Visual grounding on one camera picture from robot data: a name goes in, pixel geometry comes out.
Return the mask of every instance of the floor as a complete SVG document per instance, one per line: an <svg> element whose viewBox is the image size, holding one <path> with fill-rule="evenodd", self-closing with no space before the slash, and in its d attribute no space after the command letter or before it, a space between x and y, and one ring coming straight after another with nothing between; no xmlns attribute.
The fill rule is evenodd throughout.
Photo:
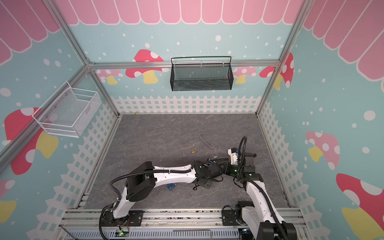
<svg viewBox="0 0 384 240"><path fill-rule="evenodd" d="M108 183L145 161L152 161L156 166L175 167L189 164L191 159L213 159L215 152L197 139L197 134L216 143L219 158L228 157L227 150L238 147L241 138L247 136L246 151L257 154L256 172L262 175L273 204L288 206L254 114L155 114L122 117L85 208L101 209L115 202L117 196ZM125 180L121 180L114 185L122 190L124 183ZM229 176L224 176L222 182L213 182L210 189L199 187L193 191L193 186L178 183L171 191L165 185L154 188L146 199L136 202L133 209L222 207L250 200Z"/></svg>

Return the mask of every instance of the metal bar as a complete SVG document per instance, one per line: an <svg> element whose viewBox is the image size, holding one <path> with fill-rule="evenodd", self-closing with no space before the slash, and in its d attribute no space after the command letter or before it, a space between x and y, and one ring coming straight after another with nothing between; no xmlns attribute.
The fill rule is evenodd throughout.
<svg viewBox="0 0 384 240"><path fill-rule="evenodd" d="M280 75L281 70L283 69L285 61L288 58L288 55L292 49L292 46L295 43L295 40L296 40L296 38L300 32L300 29L303 25L303 22L304 22L306 16L309 13L309 10L311 9L313 2L314 2L314 0L304 0L303 1L301 8L300 8L300 11L298 12L298 14L296 16L295 23L293 24L291 32L290 32L288 39L285 43L284 50L283 50L281 57L280 57L280 64L278 64L278 66L275 68L275 70L272 74L271 80L269 81L268 86L265 89L265 92L263 94L263 98L260 102L259 108L257 109L256 115L259 115L261 109L264 106L265 101L267 100L268 96L271 94L273 84L275 83L278 76Z"/></svg>
<svg viewBox="0 0 384 240"><path fill-rule="evenodd" d="M76 74L68 81L72 86L79 84L81 79L89 73L89 68L82 67ZM56 96L60 95L64 90L57 91ZM19 152L25 147L29 140L40 130L40 125L33 119L31 120L20 133L3 149L0 153L0 174L6 169L11 161L19 154Z"/></svg>
<svg viewBox="0 0 384 240"><path fill-rule="evenodd" d="M217 63L217 61L185 61L183 63L188 64L200 64L200 63ZM243 66L278 66L279 60L232 60L232 67ZM98 69L135 69L135 68L171 68L171 61L164 62L126 62L126 63L90 63L89 66L93 70Z"/></svg>

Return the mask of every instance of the metal grate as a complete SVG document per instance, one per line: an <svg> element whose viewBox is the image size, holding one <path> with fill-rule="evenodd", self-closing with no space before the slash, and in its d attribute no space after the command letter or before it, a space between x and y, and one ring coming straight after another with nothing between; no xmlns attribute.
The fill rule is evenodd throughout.
<svg viewBox="0 0 384 240"><path fill-rule="evenodd" d="M188 59L200 58L200 63ZM171 58L170 85L172 91L231 90L233 73L231 57Z"/></svg>

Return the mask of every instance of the mushroom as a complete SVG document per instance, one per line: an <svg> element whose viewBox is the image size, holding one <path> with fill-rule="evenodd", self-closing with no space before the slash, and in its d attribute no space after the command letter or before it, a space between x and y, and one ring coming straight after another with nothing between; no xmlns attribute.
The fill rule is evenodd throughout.
<svg viewBox="0 0 384 240"><path fill-rule="evenodd" d="M306 138L314 145L313 148L308 149L312 160L318 162L324 155L329 168L334 170L340 159L340 147L336 137L321 132L307 132Z"/></svg>
<svg viewBox="0 0 384 240"><path fill-rule="evenodd" d="M285 61L285 64L283 66L283 69L281 70L279 76L277 77L277 80L276 80L275 85L274 85L274 87L277 91L280 90L280 84L281 84L281 81L283 79L285 82L285 86L287 88L289 88L289 86L291 85L291 82L292 82L292 78L293 78L293 70L294 70L293 67L294 67L293 55L292 55L292 53L289 53L288 58ZM272 76L273 69L274 68L271 66L266 67L265 69L263 69L260 72L260 77L266 78L266 77Z"/></svg>
<svg viewBox="0 0 384 240"><path fill-rule="evenodd" d="M103 83L105 82L105 79L107 79L107 83L109 85L116 85L118 83L114 76L123 76L123 74L118 69L98 69L96 73Z"/></svg>
<svg viewBox="0 0 384 240"><path fill-rule="evenodd" d="M384 236L383 189L346 174L336 175L336 183L353 204L358 206L357 209L341 209L352 231L360 239Z"/></svg>
<svg viewBox="0 0 384 240"><path fill-rule="evenodd" d="M238 67L232 70L233 76L237 77L236 84L245 83L245 76L256 76L256 68L255 67Z"/></svg>
<svg viewBox="0 0 384 240"><path fill-rule="evenodd" d="M156 53L149 51L147 49L141 49L137 52L136 56L133 59L133 62L164 62L164 60L159 57ZM159 80L155 76L156 71L168 72L168 68L152 68L152 69L127 69L125 75L129 78L136 78L143 74L145 84L154 84Z"/></svg>
<svg viewBox="0 0 384 240"><path fill-rule="evenodd" d="M16 135L32 120L32 114L38 108L23 108L9 114L4 119L5 135L7 141L12 141ZM14 174L26 173L32 166L35 151L40 150L45 158L50 158L59 144L57 137L51 136L39 129L39 131L28 141L24 148L11 162L11 169Z"/></svg>

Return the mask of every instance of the white polka dot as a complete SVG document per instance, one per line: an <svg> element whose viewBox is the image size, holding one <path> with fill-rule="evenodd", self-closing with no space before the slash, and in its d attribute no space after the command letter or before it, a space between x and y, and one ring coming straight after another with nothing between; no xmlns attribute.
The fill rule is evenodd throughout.
<svg viewBox="0 0 384 240"><path fill-rule="evenodd" d="M324 150L324 151L328 151L328 150L329 150L329 145L326 144L326 143L324 143L324 144L323 144L323 150Z"/></svg>
<svg viewBox="0 0 384 240"><path fill-rule="evenodd" d="M0 88L0 94L4 97L9 97L11 95L11 91L8 88Z"/></svg>
<svg viewBox="0 0 384 240"><path fill-rule="evenodd" d="M25 116L31 116L35 112L33 108L22 108L22 109L20 109L20 111Z"/></svg>
<svg viewBox="0 0 384 240"><path fill-rule="evenodd" d="M36 149L32 149L32 150L29 150L26 154L25 154L25 160L29 163L33 163L33 159L35 158L35 151Z"/></svg>
<svg viewBox="0 0 384 240"><path fill-rule="evenodd" d="M343 191L343 193L349 198L352 200L352 202L356 203L358 206L360 206L360 199L359 197L356 195L356 193L354 193L353 191L347 189L345 191Z"/></svg>
<svg viewBox="0 0 384 240"><path fill-rule="evenodd" d="M367 121L372 121L375 117L376 113L374 111L369 110L364 113L364 119Z"/></svg>
<svg viewBox="0 0 384 240"><path fill-rule="evenodd" d="M4 140L4 141L2 141L2 144L4 145L4 146L6 146L6 145L8 145L8 143L10 143L11 142L11 140Z"/></svg>
<svg viewBox="0 0 384 240"><path fill-rule="evenodd" d="M158 56L156 53L151 52L151 57L153 57L153 58L158 58L159 56Z"/></svg>
<svg viewBox="0 0 384 240"><path fill-rule="evenodd" d="M334 147L333 150L335 151L336 154L340 154L340 146Z"/></svg>
<svg viewBox="0 0 384 240"><path fill-rule="evenodd" d="M331 170L334 170L334 169L335 169L335 165L334 165L332 162L329 162L329 163L328 163L328 167L329 167Z"/></svg>
<svg viewBox="0 0 384 240"><path fill-rule="evenodd" d="M369 153L369 148L367 148L367 147L363 147L363 148L362 148L362 152L363 152L363 153Z"/></svg>

